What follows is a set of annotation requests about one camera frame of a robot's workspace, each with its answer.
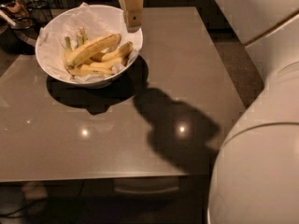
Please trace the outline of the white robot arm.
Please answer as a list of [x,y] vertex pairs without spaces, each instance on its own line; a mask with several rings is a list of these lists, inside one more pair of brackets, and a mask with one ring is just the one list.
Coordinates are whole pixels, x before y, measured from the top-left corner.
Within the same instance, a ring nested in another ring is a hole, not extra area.
[[299,224],[299,0],[215,0],[264,88],[213,167],[208,224]]

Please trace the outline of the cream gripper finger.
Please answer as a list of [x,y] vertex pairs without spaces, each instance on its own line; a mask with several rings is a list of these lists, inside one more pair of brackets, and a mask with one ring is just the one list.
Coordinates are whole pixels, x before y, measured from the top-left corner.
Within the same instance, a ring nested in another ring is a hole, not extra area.
[[118,0],[123,11],[123,18],[129,33],[135,33],[142,23],[144,0]]

